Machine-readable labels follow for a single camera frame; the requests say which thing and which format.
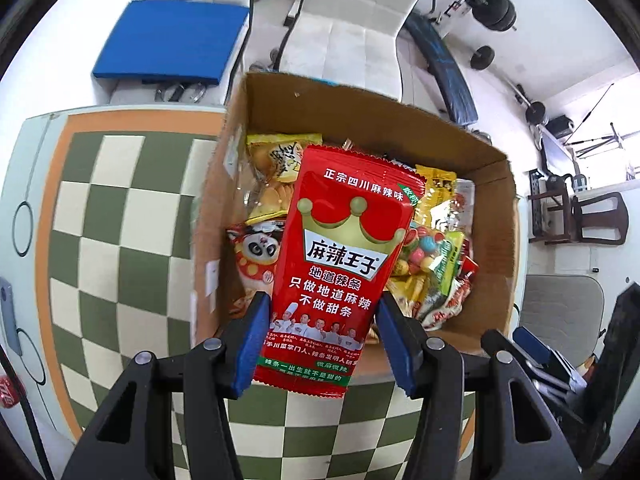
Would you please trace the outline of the yellow panda snack bag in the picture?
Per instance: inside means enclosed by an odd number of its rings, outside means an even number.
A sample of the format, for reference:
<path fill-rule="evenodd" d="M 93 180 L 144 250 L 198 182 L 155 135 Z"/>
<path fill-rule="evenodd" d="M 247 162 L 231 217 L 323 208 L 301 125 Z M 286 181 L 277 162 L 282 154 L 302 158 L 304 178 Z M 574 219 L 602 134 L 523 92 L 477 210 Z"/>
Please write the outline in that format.
<path fill-rule="evenodd" d="M 418 320 L 424 330 L 432 332 L 462 312 L 472 284 L 467 278 L 452 281 L 448 294 L 439 290 L 426 275 L 392 276 L 386 284 L 401 312 Z"/>

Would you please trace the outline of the panda orange snack bag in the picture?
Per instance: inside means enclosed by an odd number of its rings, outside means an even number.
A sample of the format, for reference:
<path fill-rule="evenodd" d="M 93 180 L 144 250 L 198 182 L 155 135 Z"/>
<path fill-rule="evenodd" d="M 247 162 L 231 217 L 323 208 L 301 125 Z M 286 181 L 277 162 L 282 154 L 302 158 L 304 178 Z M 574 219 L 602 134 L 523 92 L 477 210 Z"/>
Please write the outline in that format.
<path fill-rule="evenodd" d="M 256 292 L 272 295 L 284 226 L 283 219 L 274 219 L 250 226 L 239 224 L 227 230 L 245 292 L 232 304 L 230 318 L 242 318 Z"/>

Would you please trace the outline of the big red spicy strip bag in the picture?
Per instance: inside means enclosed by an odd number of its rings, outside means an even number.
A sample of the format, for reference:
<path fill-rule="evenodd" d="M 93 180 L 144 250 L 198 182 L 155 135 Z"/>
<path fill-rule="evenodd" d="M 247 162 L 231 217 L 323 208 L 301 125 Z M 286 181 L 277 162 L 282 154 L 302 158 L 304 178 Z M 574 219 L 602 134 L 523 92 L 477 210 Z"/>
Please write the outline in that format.
<path fill-rule="evenodd" d="M 256 382 L 344 396 L 424 191 L 418 173 L 398 162 L 304 149 Z"/>

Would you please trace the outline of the yellow biscuit bag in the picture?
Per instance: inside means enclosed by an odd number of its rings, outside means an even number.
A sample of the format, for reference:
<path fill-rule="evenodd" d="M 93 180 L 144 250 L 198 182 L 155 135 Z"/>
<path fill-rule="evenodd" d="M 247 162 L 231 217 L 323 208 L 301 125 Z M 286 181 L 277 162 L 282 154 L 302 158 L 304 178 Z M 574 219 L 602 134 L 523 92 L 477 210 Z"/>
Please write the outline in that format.
<path fill-rule="evenodd" d="M 247 136 L 248 156 L 258 180 L 257 196 L 248 203 L 247 224 L 277 219 L 288 213 L 304 149 L 321 144 L 320 133 L 252 133 Z"/>

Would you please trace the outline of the colourful candy bag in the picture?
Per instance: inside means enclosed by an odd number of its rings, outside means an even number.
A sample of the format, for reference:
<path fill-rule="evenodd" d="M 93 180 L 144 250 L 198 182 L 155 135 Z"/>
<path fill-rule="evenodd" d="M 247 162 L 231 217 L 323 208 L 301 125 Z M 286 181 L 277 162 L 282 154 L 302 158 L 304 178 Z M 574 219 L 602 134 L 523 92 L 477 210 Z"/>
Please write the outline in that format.
<path fill-rule="evenodd" d="M 411 222 L 392 270 L 393 278 L 425 278 L 424 283 L 448 295 L 458 272 L 465 242 L 460 231 L 439 231 Z"/>

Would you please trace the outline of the yellow black noodle bag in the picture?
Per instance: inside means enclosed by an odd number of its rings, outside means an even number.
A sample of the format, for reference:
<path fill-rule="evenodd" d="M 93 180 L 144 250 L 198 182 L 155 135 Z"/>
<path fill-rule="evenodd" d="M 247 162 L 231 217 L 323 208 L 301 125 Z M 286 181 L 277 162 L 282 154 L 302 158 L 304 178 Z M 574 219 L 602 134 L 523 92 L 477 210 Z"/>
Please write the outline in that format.
<path fill-rule="evenodd" d="M 419 226 L 432 226 L 432 209 L 451 200 L 457 174 L 422 165 L 416 165 L 416 172 L 424 180 L 424 195 L 414 208 L 413 220 Z"/>

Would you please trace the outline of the red cola can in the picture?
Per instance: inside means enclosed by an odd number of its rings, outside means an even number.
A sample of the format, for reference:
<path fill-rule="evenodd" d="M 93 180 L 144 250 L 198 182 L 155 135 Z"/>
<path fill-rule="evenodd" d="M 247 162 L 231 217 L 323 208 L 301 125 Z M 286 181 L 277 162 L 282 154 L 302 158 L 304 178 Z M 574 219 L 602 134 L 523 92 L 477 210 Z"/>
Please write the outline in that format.
<path fill-rule="evenodd" d="M 20 393 L 8 375 L 0 376 L 0 402 L 2 408 L 14 408 L 20 403 Z"/>

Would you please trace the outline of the dark wooden chair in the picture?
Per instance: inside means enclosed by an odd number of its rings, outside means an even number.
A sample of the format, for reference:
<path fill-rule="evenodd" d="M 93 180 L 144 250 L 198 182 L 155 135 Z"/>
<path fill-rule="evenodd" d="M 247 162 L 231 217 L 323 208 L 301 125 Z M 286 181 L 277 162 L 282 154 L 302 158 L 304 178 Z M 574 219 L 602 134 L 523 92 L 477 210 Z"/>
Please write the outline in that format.
<path fill-rule="evenodd" d="M 545 178 L 537 169 L 530 170 L 529 205 L 532 211 L 532 236 L 529 243 L 559 245 L 568 243 L 622 246 L 629 230 L 629 212 L 620 192 L 609 192 L 582 200 L 570 196 L 570 174 Z M 561 214 L 558 232 L 544 226 L 544 202 L 547 211 Z"/>

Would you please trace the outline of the grey phone on table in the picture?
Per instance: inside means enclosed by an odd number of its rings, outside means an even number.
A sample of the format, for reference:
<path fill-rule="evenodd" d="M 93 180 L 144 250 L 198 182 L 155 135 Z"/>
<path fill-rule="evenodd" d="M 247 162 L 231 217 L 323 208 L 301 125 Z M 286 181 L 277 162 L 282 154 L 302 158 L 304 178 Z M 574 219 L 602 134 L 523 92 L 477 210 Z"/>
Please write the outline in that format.
<path fill-rule="evenodd" d="M 18 356 L 22 356 L 23 350 L 16 326 L 12 286 L 5 278 L 0 278 L 0 289 L 1 313 L 6 342 Z"/>

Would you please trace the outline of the checkered green tablecloth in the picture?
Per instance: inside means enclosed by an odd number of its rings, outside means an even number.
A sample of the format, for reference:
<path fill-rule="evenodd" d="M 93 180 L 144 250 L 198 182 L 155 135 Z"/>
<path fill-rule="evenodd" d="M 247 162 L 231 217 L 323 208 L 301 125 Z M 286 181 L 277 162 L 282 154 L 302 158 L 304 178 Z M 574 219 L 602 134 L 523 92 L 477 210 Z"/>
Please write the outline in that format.
<path fill-rule="evenodd" d="M 174 356 L 191 345 L 191 214 L 216 151 L 222 117 L 132 110 L 47 120 L 73 126 L 44 197 L 51 212 L 47 318 L 70 431 L 89 425 L 107 391 L 141 350 Z M 227 405 L 249 479 L 398 479 L 420 405 L 390 382 L 316 399 L 263 385 Z"/>

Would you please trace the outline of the blue weight bench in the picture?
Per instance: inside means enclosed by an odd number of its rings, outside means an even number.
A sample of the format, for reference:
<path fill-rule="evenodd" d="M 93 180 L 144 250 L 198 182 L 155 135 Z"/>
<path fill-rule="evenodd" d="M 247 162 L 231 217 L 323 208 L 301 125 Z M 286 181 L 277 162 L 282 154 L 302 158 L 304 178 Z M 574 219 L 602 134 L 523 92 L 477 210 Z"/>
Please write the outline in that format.
<path fill-rule="evenodd" d="M 475 124 L 478 115 L 472 93 L 458 63 L 435 27 L 428 18 L 412 11 L 405 21 L 405 29 L 435 78 L 449 119 L 461 127 Z"/>

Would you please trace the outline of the cardboard box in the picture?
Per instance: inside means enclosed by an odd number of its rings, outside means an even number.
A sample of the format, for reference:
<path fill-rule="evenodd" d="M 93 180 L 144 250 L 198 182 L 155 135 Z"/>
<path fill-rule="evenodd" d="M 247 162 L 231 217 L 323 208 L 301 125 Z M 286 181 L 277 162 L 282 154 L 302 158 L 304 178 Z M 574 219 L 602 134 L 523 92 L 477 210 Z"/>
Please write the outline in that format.
<path fill-rule="evenodd" d="M 201 180 L 200 214 L 192 232 L 194 292 L 192 340 L 215 335 L 241 283 L 224 230 L 241 218 L 238 158 L 255 130 L 321 133 L 331 144 L 405 164 L 454 170 L 475 184 L 473 249 L 480 273 L 462 312 L 437 337 L 464 353 L 480 353 L 486 330 L 509 330 L 520 266 L 516 189 L 506 155 L 431 113 L 378 94 L 285 74 L 243 77 L 230 105 L 192 113 L 183 125 L 216 139 Z"/>

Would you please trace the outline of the white quilted chair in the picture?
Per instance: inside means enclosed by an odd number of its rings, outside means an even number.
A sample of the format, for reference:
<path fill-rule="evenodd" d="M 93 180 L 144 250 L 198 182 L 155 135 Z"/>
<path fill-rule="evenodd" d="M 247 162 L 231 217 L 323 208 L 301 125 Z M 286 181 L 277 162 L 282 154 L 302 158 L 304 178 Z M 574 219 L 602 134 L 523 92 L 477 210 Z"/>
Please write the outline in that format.
<path fill-rule="evenodd" d="M 419 0 L 302 0 L 276 70 L 402 99 L 396 40 Z"/>

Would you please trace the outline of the blue seat cushion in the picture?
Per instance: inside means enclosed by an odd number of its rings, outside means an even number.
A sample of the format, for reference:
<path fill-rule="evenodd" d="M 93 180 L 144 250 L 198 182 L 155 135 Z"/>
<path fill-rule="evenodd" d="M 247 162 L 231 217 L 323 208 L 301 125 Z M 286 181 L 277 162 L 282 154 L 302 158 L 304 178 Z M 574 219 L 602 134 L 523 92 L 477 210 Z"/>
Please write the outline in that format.
<path fill-rule="evenodd" d="M 186 0 L 130 2 L 105 41 L 92 74 L 220 84 L 250 9 Z"/>

